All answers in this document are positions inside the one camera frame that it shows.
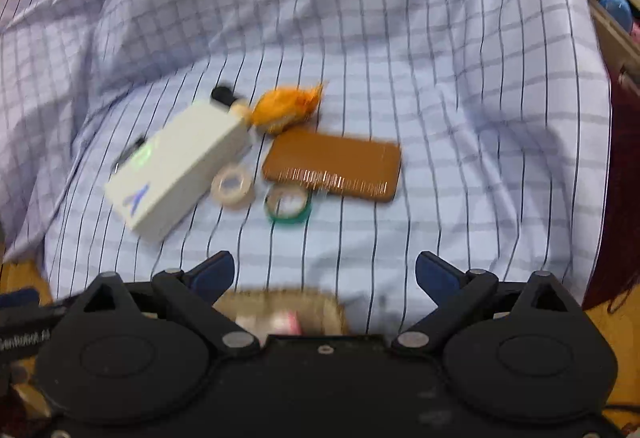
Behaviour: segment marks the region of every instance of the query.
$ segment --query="metal screw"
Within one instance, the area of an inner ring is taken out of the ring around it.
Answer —
[[[429,344],[429,336],[422,332],[404,332],[398,335],[398,344],[405,348],[422,348]]]
[[[229,332],[222,337],[227,348],[246,348],[254,342],[254,336],[247,332]]]

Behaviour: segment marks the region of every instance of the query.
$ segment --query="green light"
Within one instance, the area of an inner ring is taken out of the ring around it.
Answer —
[[[150,144],[149,142],[147,142],[139,150],[137,150],[131,157],[133,165],[141,168],[149,160],[149,158],[151,158],[151,154],[154,151],[155,145],[156,144]]]

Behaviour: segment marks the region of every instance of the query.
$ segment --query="tape roll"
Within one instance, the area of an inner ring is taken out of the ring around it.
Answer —
[[[297,201],[298,205],[282,206],[283,200]],[[275,223],[303,223],[311,213],[311,192],[295,184],[274,185],[264,199],[264,209]]]
[[[211,183],[211,195],[228,209],[242,209],[255,200],[254,180],[239,165],[223,168]]]

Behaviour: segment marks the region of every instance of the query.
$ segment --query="comb teeth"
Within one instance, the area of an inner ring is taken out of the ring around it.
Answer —
[[[309,171],[293,167],[279,173],[277,181],[292,181],[313,190],[326,189],[332,193],[351,196],[372,196],[373,198],[384,195],[388,188],[388,182],[372,183],[363,180],[349,180],[344,179],[344,177],[339,174]]]

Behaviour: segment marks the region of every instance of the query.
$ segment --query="white box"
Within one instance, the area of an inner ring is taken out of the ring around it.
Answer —
[[[217,103],[194,102],[119,166],[104,195],[130,230],[161,241],[248,144],[239,116]]]

